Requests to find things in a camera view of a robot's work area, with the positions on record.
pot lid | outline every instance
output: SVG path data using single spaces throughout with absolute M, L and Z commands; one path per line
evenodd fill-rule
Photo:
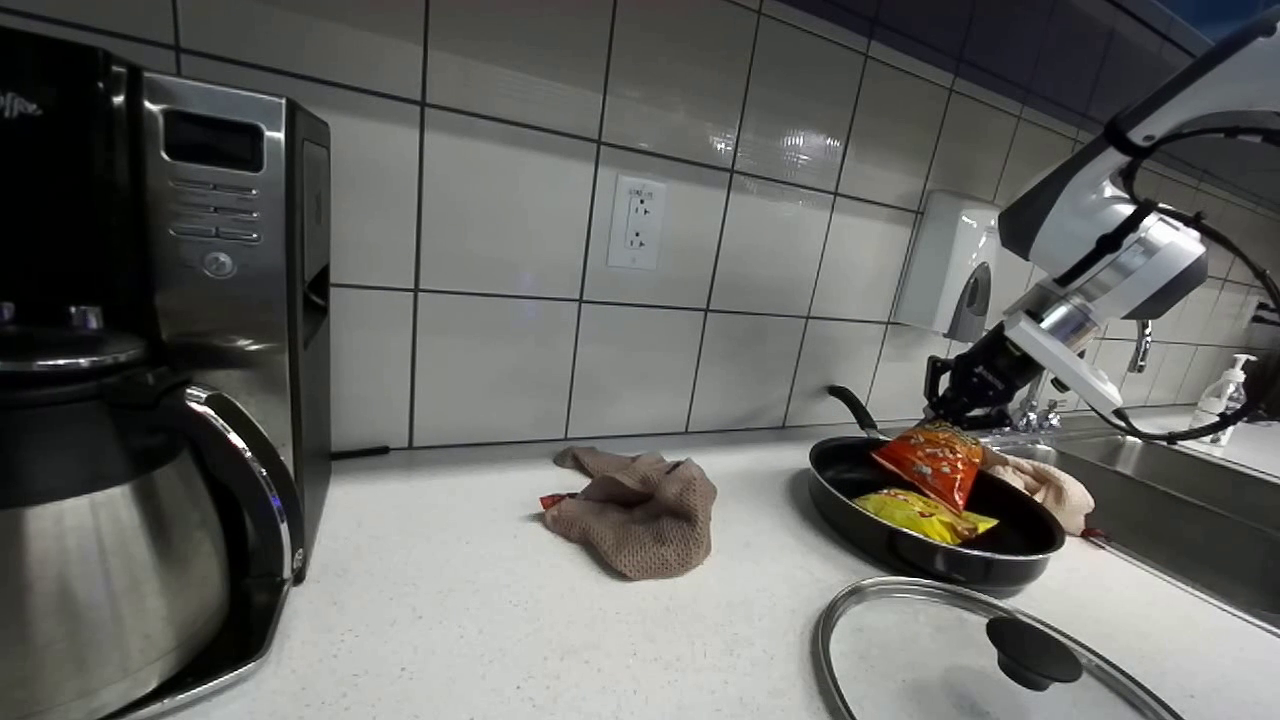
M 1175 717 L 1068 634 L 918 578 L 838 595 L 814 661 L 832 717 Z
M 0 382 L 101 377 L 144 359 L 144 340 L 122 334 L 0 334 Z

black frying pan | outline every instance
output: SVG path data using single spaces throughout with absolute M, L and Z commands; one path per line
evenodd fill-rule
M 953 586 L 968 586 L 992 595 L 1012 595 L 1034 586 L 1058 548 L 1064 548 L 1064 530 L 1036 501 L 1010 489 L 1006 479 L 981 473 L 968 497 L 973 514 L 997 515 L 1000 523 L 973 545 L 946 548 L 926 538 L 899 534 L 853 510 L 855 497 L 881 489 L 913 489 L 871 461 L 884 439 L 875 435 L 838 435 L 810 451 L 814 483 L 810 497 L 818 514 L 865 557 Z

white tile wall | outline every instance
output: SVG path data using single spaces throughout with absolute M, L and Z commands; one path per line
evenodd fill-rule
M 186 49 L 421 96 L 425 0 L 178 0 Z
M 694 427 L 779 427 L 804 322 L 713 315 L 694 394 Z
M 948 88 L 868 63 L 841 193 L 918 208 L 946 124 Z
M 830 215 L 822 193 L 731 181 L 713 308 L 804 315 Z
M 576 298 L 592 158 L 586 142 L 427 111 L 425 288 Z
M 920 420 L 926 355 L 960 353 L 888 326 L 926 187 L 1010 206 L 1084 138 L 779 0 L 0 0 L 0 23 L 327 121 L 340 449 L 848 425 L 832 382 Z M 621 178 L 663 185 L 655 270 L 608 266 Z M 1272 247 L 1272 213 L 1148 185 Z M 1148 377 L 1131 326 L 1089 353 L 1144 403 L 1195 402 L 1246 340 L 1258 288 L 1207 259 Z M 1000 251 L 997 304 L 1036 276 Z
M 731 166 L 758 16 L 725 0 L 621 0 L 604 142 Z
M 738 170 L 838 187 L 860 68 L 848 49 L 766 23 Z
M 589 304 L 581 326 L 567 435 L 684 434 L 706 315 Z
M 416 326 L 416 445 L 564 435 L 571 304 L 425 298 Z
M 427 102 L 596 138 L 608 16 L 602 0 L 433 0 Z
M 667 208 L 655 270 L 626 270 L 608 259 L 621 178 L 663 185 Z M 636 151 L 602 151 L 589 300 L 706 308 L 713 293 L 725 193 L 730 174 Z

yellow food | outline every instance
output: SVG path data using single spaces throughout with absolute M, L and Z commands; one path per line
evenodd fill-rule
M 853 510 L 946 548 L 968 545 L 1000 523 L 997 515 L 955 514 L 953 506 L 910 489 L 855 497 Z

